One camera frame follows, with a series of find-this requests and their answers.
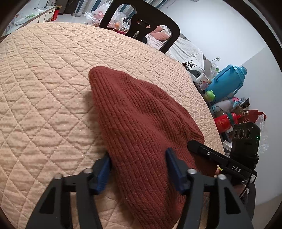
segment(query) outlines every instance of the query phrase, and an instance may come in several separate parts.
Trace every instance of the ribbed fabric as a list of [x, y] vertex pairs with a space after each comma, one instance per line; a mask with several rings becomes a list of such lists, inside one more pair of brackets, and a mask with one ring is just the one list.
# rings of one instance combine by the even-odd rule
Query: ribbed fabric
[[204, 143], [191, 115], [158, 86], [106, 67], [89, 72], [94, 106], [124, 202], [143, 228], [171, 229], [185, 198], [169, 182], [165, 150], [213, 176], [216, 165], [190, 154]]

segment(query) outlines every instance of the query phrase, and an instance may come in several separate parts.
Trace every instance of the blue plastic jug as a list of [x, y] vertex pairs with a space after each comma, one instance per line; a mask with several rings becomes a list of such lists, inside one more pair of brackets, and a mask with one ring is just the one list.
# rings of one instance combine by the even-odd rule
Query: blue plastic jug
[[212, 104], [221, 101], [224, 97], [231, 99], [243, 86], [246, 74], [247, 69], [245, 67], [237, 67], [233, 65], [228, 65], [225, 69], [218, 73], [217, 76], [211, 80], [212, 83], [206, 89], [213, 91], [213, 94], [215, 95], [215, 99], [212, 101]]

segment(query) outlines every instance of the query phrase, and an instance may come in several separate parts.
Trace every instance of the diamond stitching pattern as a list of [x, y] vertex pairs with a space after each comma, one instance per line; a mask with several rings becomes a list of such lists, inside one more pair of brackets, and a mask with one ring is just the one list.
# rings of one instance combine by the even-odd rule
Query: diamond stitching pattern
[[[0, 60], [0, 204], [15, 228], [25, 227], [55, 173], [78, 174], [106, 151], [88, 82], [94, 66], [158, 85], [190, 112], [205, 144], [223, 152], [182, 65], [134, 39], [81, 24], [42, 23], [8, 36]], [[96, 202], [103, 228], [140, 228], [113, 177]], [[77, 216], [73, 220], [79, 229]]]

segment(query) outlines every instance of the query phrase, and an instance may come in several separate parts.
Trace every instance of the pink pillow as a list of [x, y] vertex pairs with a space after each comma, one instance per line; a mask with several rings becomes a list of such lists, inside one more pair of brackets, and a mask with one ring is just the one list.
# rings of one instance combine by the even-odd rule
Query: pink pillow
[[164, 29], [159, 25], [153, 32], [150, 33], [158, 33], [160, 31], [163, 31]]
[[156, 38], [158, 41], [165, 41], [167, 39], [169, 39], [169, 35], [167, 35], [164, 32], [158, 32], [158, 33], [152, 33], [151, 34], [154, 38]]

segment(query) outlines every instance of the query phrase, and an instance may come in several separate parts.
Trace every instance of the silver bolt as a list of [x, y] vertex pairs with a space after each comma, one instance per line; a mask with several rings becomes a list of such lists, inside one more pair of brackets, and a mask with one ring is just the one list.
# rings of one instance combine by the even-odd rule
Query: silver bolt
[[92, 173], [93, 172], [93, 169], [92, 168], [86, 168], [83, 170], [84, 173], [86, 174], [89, 174], [89, 173]]
[[217, 177], [218, 177], [220, 180], [226, 180], [226, 178], [227, 178], [224, 174], [219, 174]]
[[197, 170], [195, 170], [195, 169], [188, 169], [188, 173], [190, 173], [190, 174], [196, 174], [196, 173], [197, 173]]
[[56, 179], [56, 180], [61, 179], [61, 178], [63, 178], [63, 175], [60, 174], [60, 173], [57, 173], [57, 174], [55, 174], [55, 176], [54, 176], [54, 179]]

